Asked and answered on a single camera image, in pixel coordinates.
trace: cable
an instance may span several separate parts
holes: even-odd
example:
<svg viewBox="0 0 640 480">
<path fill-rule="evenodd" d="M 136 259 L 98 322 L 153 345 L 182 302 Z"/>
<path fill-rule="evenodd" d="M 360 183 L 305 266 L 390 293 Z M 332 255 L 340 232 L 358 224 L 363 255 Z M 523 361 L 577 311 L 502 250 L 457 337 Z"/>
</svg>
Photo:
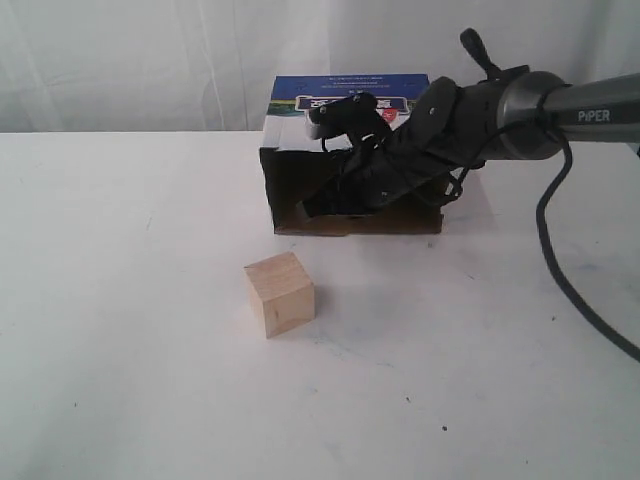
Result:
<svg viewBox="0 0 640 480">
<path fill-rule="evenodd" d="M 582 314 L 587 322 L 589 322 L 598 332 L 600 332 L 616 347 L 629 355 L 636 362 L 640 362 L 640 348 L 629 341 L 626 337 L 618 333 L 617 330 L 615 330 L 611 325 L 605 322 L 602 317 L 598 315 L 589 306 L 589 304 L 587 304 L 587 302 L 582 298 L 578 291 L 573 287 L 571 282 L 569 282 L 562 269 L 560 268 L 560 265 L 558 264 L 558 259 L 556 258 L 556 254 L 553 251 L 553 246 L 551 245 L 551 238 L 549 237 L 549 228 L 547 226 L 547 219 L 545 217 L 545 214 L 547 205 L 549 205 L 551 197 L 553 197 L 553 194 L 556 192 L 564 179 L 567 178 L 569 171 L 571 171 L 571 167 L 573 166 L 573 152 L 571 151 L 571 146 L 569 145 L 567 137 L 565 137 L 560 130 L 552 128 L 549 130 L 549 133 L 551 133 L 555 137 L 555 140 L 560 144 L 564 153 L 564 165 L 562 169 L 549 184 L 544 194 L 540 198 L 538 206 L 536 207 L 536 225 L 538 226 L 538 236 L 540 237 L 540 246 L 542 248 L 544 259 L 547 262 L 549 273 L 551 273 L 551 276 L 555 280 L 562 293 L 565 294 L 565 296 Z"/>
</svg>

